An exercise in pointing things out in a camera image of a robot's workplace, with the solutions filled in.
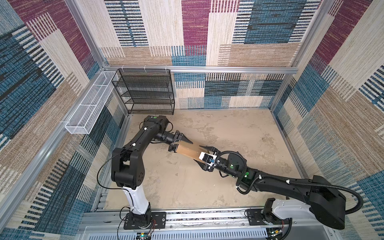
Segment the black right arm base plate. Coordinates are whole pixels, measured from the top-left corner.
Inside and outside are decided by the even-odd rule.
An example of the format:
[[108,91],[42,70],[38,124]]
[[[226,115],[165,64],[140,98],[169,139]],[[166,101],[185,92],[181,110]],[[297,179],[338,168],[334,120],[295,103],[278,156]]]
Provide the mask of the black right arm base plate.
[[281,220],[272,214],[263,214],[263,209],[247,209],[245,210],[244,214],[245,217],[248,219],[250,226],[288,226],[290,223],[289,219]]

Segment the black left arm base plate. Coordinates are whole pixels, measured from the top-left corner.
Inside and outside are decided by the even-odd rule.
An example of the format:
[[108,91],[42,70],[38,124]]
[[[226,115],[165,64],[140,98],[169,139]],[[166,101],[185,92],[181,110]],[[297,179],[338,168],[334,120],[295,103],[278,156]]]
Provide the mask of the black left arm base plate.
[[138,230],[140,227],[145,230],[153,227],[155,229],[164,229],[166,220],[166,212],[152,212],[144,215],[129,213],[124,221],[124,230]]

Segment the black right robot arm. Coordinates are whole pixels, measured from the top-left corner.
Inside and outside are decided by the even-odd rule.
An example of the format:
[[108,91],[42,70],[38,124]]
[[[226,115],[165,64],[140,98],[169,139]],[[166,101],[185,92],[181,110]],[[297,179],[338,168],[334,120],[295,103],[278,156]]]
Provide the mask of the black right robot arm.
[[308,205],[323,225],[337,230],[345,228],[346,197],[341,193],[342,187],[330,184],[321,176],[293,179],[271,175],[248,167],[238,152],[220,152],[214,147],[204,147],[196,162],[204,171],[217,169],[236,178],[236,188],[243,195],[251,191],[270,192],[296,199]]

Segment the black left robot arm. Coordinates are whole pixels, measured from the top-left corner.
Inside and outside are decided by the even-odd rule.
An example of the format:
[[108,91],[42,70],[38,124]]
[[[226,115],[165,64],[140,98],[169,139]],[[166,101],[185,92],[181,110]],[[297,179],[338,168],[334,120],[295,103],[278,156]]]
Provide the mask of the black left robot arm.
[[145,177],[143,155],[152,140],[171,145],[179,140],[192,143],[182,133],[166,130],[170,121],[165,116],[147,116],[133,139],[122,148],[113,150],[111,179],[121,188],[130,204],[125,223],[148,228],[153,222],[151,205],[146,199],[142,183]]

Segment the brown cardboard box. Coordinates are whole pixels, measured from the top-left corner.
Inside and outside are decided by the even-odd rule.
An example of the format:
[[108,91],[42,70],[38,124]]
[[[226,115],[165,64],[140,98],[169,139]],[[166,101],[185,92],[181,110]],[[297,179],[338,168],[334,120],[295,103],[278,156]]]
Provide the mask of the brown cardboard box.
[[176,145],[176,153],[184,155],[199,162],[202,162],[202,160],[200,159],[201,153],[210,153],[208,150],[201,147],[201,144],[199,143],[190,144],[184,141],[180,141]]

